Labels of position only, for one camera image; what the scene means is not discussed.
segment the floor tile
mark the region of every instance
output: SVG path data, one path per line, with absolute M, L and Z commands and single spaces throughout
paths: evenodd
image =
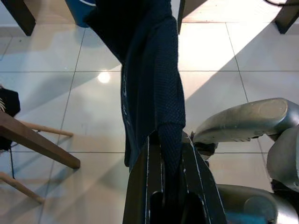
M 8 48 L 8 45 L 11 41 L 12 37 L 1 37 L 0 36 L 0 61 L 2 61 L 2 58 Z
M 180 71 L 238 71 L 225 23 L 183 23 Z
M 84 30 L 73 24 L 36 25 L 32 36 L 11 40 L 0 71 L 74 71 Z
M 120 71 L 121 63 L 99 36 L 87 28 L 80 51 L 77 71 Z
M 246 103 L 238 72 L 180 72 L 186 109 L 186 128 L 195 131 L 207 118 Z
M 241 71 L 299 71 L 299 35 L 281 35 L 274 23 L 228 23 Z
M 122 223 L 128 183 L 123 154 L 73 153 L 77 171 L 55 163 L 43 224 Z
M 233 184 L 270 190 L 262 154 L 215 154 L 210 169 L 218 184 Z
M 1 37 L 12 37 L 12 35 L 6 27 L 0 27 L 0 38 Z
M 198 7 L 194 7 L 194 3 L 185 4 L 185 11 L 190 13 L 183 22 L 272 22 L 281 9 L 262 0 L 209 0 L 196 3 Z
M 120 72 L 76 72 L 60 146 L 76 152 L 124 152 Z
M 282 97 L 299 105 L 299 72 L 241 72 L 249 101 Z M 274 141 L 259 138 L 262 151 L 268 152 Z
M 16 180 L 45 197 L 53 160 L 38 153 L 13 153 L 13 161 Z M 2 223 L 38 224 L 42 205 L 7 184 L 1 184 L 0 205 Z
M 0 73 L 0 83 L 19 93 L 21 111 L 15 118 L 60 129 L 67 103 L 73 72 Z M 57 142 L 58 135 L 41 133 Z M 32 151 L 21 145 L 15 151 Z

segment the blue bin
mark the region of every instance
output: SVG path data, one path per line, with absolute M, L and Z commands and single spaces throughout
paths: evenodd
M 65 0 L 75 23 L 80 27 L 88 27 L 84 22 L 85 16 L 95 7 L 95 0 Z

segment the dark blue cloth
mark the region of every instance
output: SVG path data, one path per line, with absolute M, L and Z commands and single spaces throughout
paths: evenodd
M 147 136 L 158 131 L 166 171 L 174 175 L 181 156 L 185 104 L 170 0 L 96 3 L 86 22 L 122 63 L 125 164 L 132 169 Z

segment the furniture leg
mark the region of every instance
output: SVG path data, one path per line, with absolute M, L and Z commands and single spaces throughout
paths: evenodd
M 40 197 L 39 195 L 37 195 L 33 191 L 29 190 L 23 184 L 21 184 L 20 182 L 18 182 L 17 180 L 11 178 L 9 175 L 7 175 L 3 172 L 0 172 L 0 180 L 2 180 L 5 183 L 9 184 L 13 188 L 16 188 L 17 190 L 19 190 L 20 192 L 26 194 L 27 196 L 31 197 L 32 199 L 36 200 L 37 202 L 39 202 L 39 203 L 44 202 L 44 199 L 42 197 Z
M 79 159 L 2 111 L 0 111 L 0 135 L 68 167 L 73 169 L 80 167 Z
M 61 134 L 61 135 L 66 135 L 66 136 L 70 136 L 70 137 L 74 135 L 71 132 L 66 132 L 66 131 L 62 131 L 62 130 L 58 130 L 58 129 L 55 129 L 55 128 L 42 126 L 42 125 L 36 125 L 36 124 L 28 123 L 28 122 L 25 122 L 25 121 L 22 121 L 22 120 L 19 120 L 19 122 L 21 122 L 22 124 L 24 124 L 28 128 L 38 130 L 38 131 L 42 131 L 42 132 Z

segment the black bag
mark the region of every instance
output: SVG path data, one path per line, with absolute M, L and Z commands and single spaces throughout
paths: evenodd
M 0 111 L 14 117 L 20 112 L 19 94 L 12 90 L 0 88 Z M 12 141 L 0 136 L 0 150 L 8 151 Z

